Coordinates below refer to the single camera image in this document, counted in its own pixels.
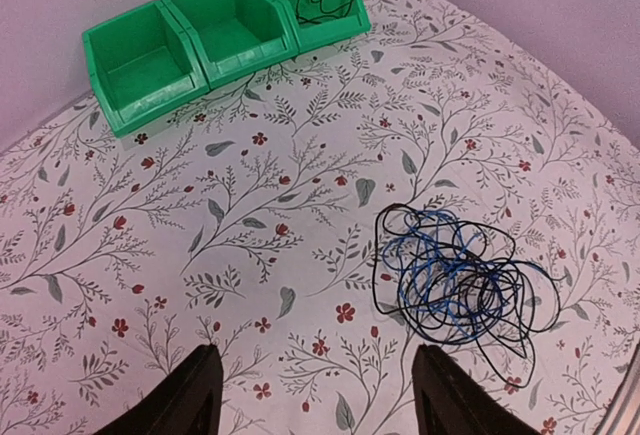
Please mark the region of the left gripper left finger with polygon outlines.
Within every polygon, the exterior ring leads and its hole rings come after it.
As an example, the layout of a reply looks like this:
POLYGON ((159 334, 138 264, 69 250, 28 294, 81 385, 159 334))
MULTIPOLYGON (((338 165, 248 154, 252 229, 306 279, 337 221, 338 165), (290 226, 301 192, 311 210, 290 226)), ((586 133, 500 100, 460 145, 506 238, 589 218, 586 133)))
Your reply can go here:
POLYGON ((222 392, 218 348, 199 345, 148 396, 97 433, 217 434, 222 392))

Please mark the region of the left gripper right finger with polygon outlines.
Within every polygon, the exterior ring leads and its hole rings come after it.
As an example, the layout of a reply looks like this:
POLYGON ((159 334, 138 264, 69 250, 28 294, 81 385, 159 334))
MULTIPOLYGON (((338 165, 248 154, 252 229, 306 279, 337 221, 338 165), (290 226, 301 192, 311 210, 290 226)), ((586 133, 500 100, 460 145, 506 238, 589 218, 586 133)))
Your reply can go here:
POLYGON ((536 432, 492 399, 435 345, 418 347, 412 364, 412 381, 420 435, 526 435, 536 432))

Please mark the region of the floral table mat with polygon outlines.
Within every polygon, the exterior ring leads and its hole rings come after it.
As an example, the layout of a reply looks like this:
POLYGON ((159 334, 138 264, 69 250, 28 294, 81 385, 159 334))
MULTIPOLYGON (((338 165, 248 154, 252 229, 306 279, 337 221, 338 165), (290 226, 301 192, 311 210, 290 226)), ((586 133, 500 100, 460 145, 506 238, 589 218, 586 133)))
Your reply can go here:
POLYGON ((544 434, 590 434, 639 340, 639 152, 445 0, 365 0, 371 31, 116 139, 87 96, 1 157, 1 430, 91 434, 199 344, 225 434, 413 434, 420 339, 374 271, 392 203, 497 226, 533 261, 534 362, 455 360, 544 434))

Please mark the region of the left green bin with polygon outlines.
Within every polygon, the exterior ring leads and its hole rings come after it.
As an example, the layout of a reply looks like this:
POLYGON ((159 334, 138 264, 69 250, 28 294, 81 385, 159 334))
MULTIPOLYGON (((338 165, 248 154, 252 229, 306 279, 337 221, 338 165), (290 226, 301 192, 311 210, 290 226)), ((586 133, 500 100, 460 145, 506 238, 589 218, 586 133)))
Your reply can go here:
POLYGON ((91 88, 118 138, 209 91, 189 36, 160 1, 107 20, 82 40, 91 88))

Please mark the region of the middle green bin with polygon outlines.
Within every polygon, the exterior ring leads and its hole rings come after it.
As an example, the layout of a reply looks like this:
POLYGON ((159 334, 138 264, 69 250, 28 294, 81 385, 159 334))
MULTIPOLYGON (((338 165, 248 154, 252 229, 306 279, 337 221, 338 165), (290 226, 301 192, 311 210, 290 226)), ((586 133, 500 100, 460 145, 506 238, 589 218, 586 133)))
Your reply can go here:
POLYGON ((297 54, 276 0, 162 0, 191 40, 214 90, 297 54))

